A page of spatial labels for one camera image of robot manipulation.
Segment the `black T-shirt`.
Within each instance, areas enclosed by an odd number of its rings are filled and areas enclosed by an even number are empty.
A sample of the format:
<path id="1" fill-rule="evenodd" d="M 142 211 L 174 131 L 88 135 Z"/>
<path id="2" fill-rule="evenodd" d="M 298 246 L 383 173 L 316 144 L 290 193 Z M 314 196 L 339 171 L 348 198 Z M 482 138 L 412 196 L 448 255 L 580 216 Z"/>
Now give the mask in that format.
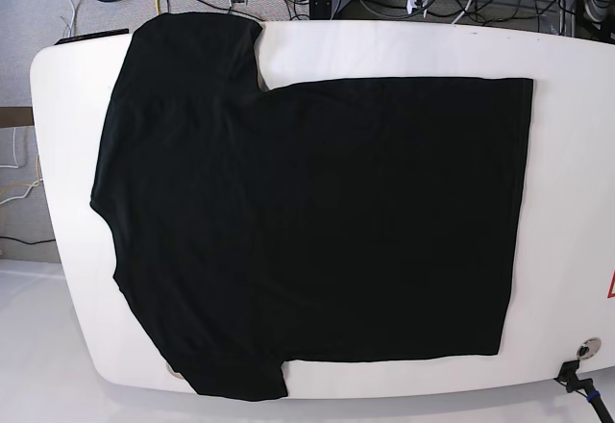
<path id="1" fill-rule="evenodd" d="M 532 80 L 265 91 L 260 34 L 161 15 L 111 94 L 90 205 L 161 355 L 197 393 L 244 401 L 285 397 L 288 361 L 497 355 Z"/>

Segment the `red warning sticker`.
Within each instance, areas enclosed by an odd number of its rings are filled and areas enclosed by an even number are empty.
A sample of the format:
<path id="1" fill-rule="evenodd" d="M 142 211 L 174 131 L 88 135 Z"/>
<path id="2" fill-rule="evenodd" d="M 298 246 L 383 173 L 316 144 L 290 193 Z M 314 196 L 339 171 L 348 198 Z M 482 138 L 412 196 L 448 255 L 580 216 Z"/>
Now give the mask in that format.
<path id="1" fill-rule="evenodd" d="M 613 272 L 613 275 L 611 277 L 611 281 L 609 284 L 609 289 L 607 292 L 607 298 L 614 298 L 615 297 L 615 272 Z"/>

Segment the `right table grommet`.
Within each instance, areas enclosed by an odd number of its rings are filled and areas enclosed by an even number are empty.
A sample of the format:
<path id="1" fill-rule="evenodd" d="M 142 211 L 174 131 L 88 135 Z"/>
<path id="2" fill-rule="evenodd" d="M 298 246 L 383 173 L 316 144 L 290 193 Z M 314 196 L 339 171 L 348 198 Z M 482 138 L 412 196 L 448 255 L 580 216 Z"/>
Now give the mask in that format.
<path id="1" fill-rule="evenodd" d="M 579 361 L 585 361 L 596 356 L 602 347 L 602 340 L 599 337 L 591 337 L 585 340 L 577 350 Z"/>

